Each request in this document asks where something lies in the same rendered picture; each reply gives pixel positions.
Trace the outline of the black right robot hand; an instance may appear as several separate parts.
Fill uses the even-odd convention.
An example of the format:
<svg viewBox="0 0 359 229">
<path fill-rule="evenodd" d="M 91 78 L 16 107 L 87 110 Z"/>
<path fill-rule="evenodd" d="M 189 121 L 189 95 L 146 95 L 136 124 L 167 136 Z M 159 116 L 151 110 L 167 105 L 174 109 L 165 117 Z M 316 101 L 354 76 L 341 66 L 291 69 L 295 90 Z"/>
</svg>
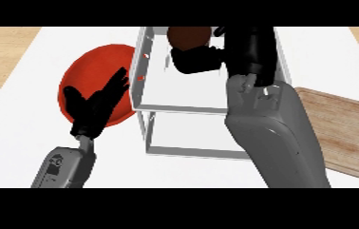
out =
<svg viewBox="0 0 359 229">
<path fill-rule="evenodd" d="M 217 70 L 226 64 L 229 76 L 254 74 L 254 87 L 270 86 L 278 63 L 273 27 L 219 27 L 205 46 L 173 48 L 171 58 L 183 74 Z"/>
</svg>

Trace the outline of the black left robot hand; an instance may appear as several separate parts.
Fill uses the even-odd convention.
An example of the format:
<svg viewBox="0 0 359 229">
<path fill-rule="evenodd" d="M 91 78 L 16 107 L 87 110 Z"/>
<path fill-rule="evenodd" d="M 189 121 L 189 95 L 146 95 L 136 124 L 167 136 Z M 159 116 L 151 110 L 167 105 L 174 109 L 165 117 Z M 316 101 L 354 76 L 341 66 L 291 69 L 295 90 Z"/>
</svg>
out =
<svg viewBox="0 0 359 229">
<path fill-rule="evenodd" d="M 74 86 L 63 88 L 66 112 L 72 117 L 69 134 L 74 137 L 84 135 L 93 140 L 99 136 L 115 106 L 128 90 L 125 74 L 127 71 L 121 67 L 109 78 L 102 90 L 97 90 L 89 99 L 81 96 Z"/>
</svg>

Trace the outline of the brown cupcake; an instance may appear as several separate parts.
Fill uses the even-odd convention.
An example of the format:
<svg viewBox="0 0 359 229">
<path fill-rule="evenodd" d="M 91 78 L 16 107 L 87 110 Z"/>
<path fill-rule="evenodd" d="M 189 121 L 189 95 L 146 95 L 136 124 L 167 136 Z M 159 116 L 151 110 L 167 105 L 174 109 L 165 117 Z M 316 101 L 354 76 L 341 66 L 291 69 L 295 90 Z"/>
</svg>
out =
<svg viewBox="0 0 359 229">
<path fill-rule="evenodd" d="M 189 50 L 207 45 L 211 35 L 210 27 L 168 27 L 167 39 L 173 48 Z"/>
</svg>

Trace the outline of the wooden cutting board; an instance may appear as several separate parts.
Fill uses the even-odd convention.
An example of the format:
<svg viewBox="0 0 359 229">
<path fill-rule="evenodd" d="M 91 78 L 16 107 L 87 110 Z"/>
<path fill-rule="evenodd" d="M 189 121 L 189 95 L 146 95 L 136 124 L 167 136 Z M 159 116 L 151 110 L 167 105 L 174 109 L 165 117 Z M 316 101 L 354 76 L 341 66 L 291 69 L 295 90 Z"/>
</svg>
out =
<svg viewBox="0 0 359 229">
<path fill-rule="evenodd" d="M 323 154 L 325 166 L 359 178 L 359 101 L 295 89 Z"/>
</svg>

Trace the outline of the red round plate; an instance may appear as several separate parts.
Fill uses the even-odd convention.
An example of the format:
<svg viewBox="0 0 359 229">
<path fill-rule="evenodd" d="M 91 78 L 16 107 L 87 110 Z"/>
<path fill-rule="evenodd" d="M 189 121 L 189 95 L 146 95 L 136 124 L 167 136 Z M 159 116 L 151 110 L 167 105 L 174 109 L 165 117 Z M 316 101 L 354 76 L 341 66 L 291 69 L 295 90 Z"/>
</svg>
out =
<svg viewBox="0 0 359 229">
<path fill-rule="evenodd" d="M 128 45 L 106 45 L 91 49 L 72 62 L 59 84 L 58 103 L 60 111 L 72 122 L 66 112 L 63 87 L 74 86 L 81 96 L 89 99 L 91 94 L 105 87 L 117 70 L 130 70 L 134 47 Z"/>
</svg>

